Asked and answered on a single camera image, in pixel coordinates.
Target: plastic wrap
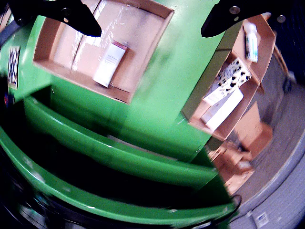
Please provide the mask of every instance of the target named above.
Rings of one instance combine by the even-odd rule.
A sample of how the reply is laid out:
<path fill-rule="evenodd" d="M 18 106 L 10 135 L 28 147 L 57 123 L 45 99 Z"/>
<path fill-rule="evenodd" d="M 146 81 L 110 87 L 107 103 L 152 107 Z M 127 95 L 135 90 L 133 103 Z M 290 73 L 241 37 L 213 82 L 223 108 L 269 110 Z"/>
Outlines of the plastic wrap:
<path fill-rule="evenodd" d="M 138 70 L 164 21 L 164 18 L 142 10 L 135 4 L 102 0 L 94 16 L 102 28 L 99 38 L 83 36 L 72 69 L 94 76 L 112 41 L 128 47 L 111 85 L 130 91 L 139 80 Z"/>
<path fill-rule="evenodd" d="M 90 11 L 94 13 L 99 2 L 97 0 L 82 0 L 82 3 L 86 4 Z M 56 39 L 57 49 L 53 53 L 53 60 L 71 69 L 83 34 L 64 23 L 60 25 L 57 34 L 59 38 Z"/>

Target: open cardboard box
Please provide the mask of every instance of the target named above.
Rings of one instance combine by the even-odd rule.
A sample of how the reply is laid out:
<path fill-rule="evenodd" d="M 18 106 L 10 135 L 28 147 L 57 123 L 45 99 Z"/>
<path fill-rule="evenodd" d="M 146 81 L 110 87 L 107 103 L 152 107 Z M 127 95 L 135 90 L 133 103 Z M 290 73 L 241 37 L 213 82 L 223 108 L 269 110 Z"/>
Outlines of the open cardboard box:
<path fill-rule="evenodd" d="M 234 51 L 229 52 L 227 56 L 224 56 L 224 62 L 222 62 L 222 67 L 219 67 L 219 64 L 214 64 L 219 62 L 218 53 L 215 53 L 211 59 L 211 62 L 209 63 L 206 71 L 203 73 L 203 77 L 201 77 L 202 80 L 206 79 L 206 75 L 213 75 L 213 78 L 217 76 L 217 74 L 228 66 L 229 63 L 231 63 L 236 57 L 238 57 L 238 54 L 236 54 Z M 198 85 L 201 82 L 201 79 L 197 83 L 196 88 L 192 92 L 191 96 L 189 97 L 187 103 L 182 109 L 182 112 L 189 120 L 189 124 L 193 125 L 196 128 L 202 129 L 205 132 L 215 136 L 216 138 L 224 141 L 229 134 L 234 129 L 236 123 L 238 120 L 242 117 L 244 114 L 246 108 L 248 107 L 250 101 L 252 100 L 259 83 L 258 81 L 252 77 L 250 80 L 245 82 L 239 89 L 243 93 L 244 97 L 240 101 L 240 103 L 236 106 L 236 108 L 229 114 L 229 116 L 220 124 L 220 126 L 213 132 L 210 130 L 204 122 L 201 120 L 201 116 L 209 109 L 210 105 L 207 104 L 205 101 L 203 101 L 204 95 L 202 95 L 203 88 Z M 193 107 L 194 112 L 190 113 L 189 105 L 193 106 L 196 102 L 199 102 L 199 105 L 197 107 Z"/>
<path fill-rule="evenodd" d="M 233 160 L 227 161 L 226 156 L 228 158 L 231 154 L 226 155 L 226 148 L 224 147 L 219 147 L 217 150 L 209 153 L 209 157 L 224 180 L 224 186 L 229 194 L 232 195 L 249 179 L 254 173 L 254 169 L 248 165 L 247 161 L 242 161 L 242 157 L 237 158 L 235 155 Z"/>
<path fill-rule="evenodd" d="M 235 127 L 243 147 L 251 152 L 253 158 L 269 144 L 272 127 L 261 122 L 257 102 L 249 109 Z"/>
<path fill-rule="evenodd" d="M 224 180 L 224 186 L 230 195 L 233 195 L 254 173 L 254 170 L 239 174 L 234 174 L 229 171 L 226 167 L 222 167 L 219 174 Z"/>
<path fill-rule="evenodd" d="M 241 151 L 240 148 L 238 146 L 236 146 L 233 142 L 224 141 L 219 148 L 232 155 L 241 154 L 243 156 L 242 160 L 244 160 L 244 161 L 253 160 L 253 157 L 252 157 L 252 154 L 250 151 Z"/>
<path fill-rule="evenodd" d="M 249 18 L 248 20 L 255 23 L 258 30 L 258 63 L 252 63 L 246 60 L 243 23 L 240 22 L 235 24 L 224 34 L 215 54 L 182 108 L 182 113 L 187 118 L 190 125 L 211 134 L 221 141 L 224 141 L 232 132 L 246 111 L 255 92 L 261 86 L 261 81 L 268 68 L 275 45 L 275 35 L 262 15 Z M 210 107 L 203 101 L 203 98 L 219 72 L 236 57 L 240 58 L 248 67 L 252 78 L 240 87 L 240 90 L 244 95 L 241 102 L 222 124 L 215 131 L 212 131 L 200 119 Z"/>
<path fill-rule="evenodd" d="M 84 0 L 102 28 L 102 36 L 84 36 L 64 23 L 46 18 L 34 63 L 69 82 L 124 103 L 137 85 L 168 25 L 173 10 L 153 0 Z M 112 41 L 129 49 L 108 88 L 93 80 Z"/>

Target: cardboard shelf compartment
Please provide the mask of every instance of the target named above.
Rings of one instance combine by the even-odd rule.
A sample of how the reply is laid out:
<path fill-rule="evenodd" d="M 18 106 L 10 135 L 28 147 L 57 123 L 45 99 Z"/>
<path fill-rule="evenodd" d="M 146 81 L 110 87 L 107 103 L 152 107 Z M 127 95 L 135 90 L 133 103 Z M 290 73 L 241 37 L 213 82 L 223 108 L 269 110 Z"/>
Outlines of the cardboard shelf compartment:
<path fill-rule="evenodd" d="M 255 158 L 272 140 L 272 127 L 261 122 L 257 102 L 248 110 L 235 127 L 243 147 Z"/>
<path fill-rule="evenodd" d="M 173 10 L 153 0 L 86 0 L 102 28 L 88 37 L 64 23 L 46 18 L 34 63 L 54 75 L 111 99 L 130 103 L 165 31 Z M 112 41 L 128 47 L 108 88 L 93 80 Z"/>
<path fill-rule="evenodd" d="M 246 23 L 246 20 L 243 23 L 240 22 L 234 25 L 224 34 L 215 54 L 182 108 L 182 113 L 187 118 L 190 125 L 211 134 L 221 141 L 224 141 L 232 132 L 246 111 L 254 94 L 258 88 L 261 87 L 261 82 L 269 66 L 275 45 L 275 35 L 262 15 L 249 18 L 248 20 L 256 24 L 258 30 L 258 63 L 247 61 L 245 57 L 245 33 L 243 23 Z M 240 90 L 244 95 L 241 102 L 220 126 L 215 131 L 212 131 L 201 120 L 201 116 L 209 108 L 209 105 L 203 101 L 203 98 L 219 72 L 237 57 L 246 65 L 252 77 L 240 87 Z"/>
<path fill-rule="evenodd" d="M 224 181 L 224 186 L 230 195 L 233 195 L 254 173 L 249 161 L 247 152 L 241 152 L 237 149 L 224 146 L 224 144 L 215 151 L 209 153 L 215 167 Z"/>

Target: label sticker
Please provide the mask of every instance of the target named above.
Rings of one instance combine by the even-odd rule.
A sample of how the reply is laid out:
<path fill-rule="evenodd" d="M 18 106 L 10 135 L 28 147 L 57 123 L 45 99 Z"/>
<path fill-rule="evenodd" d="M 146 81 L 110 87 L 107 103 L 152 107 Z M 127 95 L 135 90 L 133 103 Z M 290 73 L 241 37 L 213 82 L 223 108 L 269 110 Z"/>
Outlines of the label sticker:
<path fill-rule="evenodd" d="M 262 226 L 266 225 L 269 222 L 268 216 L 266 212 L 261 214 L 256 218 L 256 226 L 258 229 L 260 229 Z"/>
<path fill-rule="evenodd" d="M 20 46 L 10 48 L 9 66 L 8 66 L 8 85 L 11 88 L 18 89 L 18 63 Z"/>

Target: concrete floor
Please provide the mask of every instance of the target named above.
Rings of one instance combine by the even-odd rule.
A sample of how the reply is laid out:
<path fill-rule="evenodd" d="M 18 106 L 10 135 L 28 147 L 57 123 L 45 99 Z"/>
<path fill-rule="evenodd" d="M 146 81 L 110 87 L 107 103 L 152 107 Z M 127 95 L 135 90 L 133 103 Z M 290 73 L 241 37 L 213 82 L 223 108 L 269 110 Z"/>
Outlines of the concrete floor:
<path fill-rule="evenodd" d="M 284 79 L 284 72 L 273 56 L 263 79 L 265 94 L 257 92 L 248 107 L 257 101 L 261 120 L 273 129 L 273 139 L 251 162 L 255 172 L 236 192 L 242 195 L 243 202 L 254 196 L 276 175 L 305 129 L 305 88 L 293 84 L 291 92 L 284 94 Z M 234 132 L 228 140 L 239 144 Z"/>

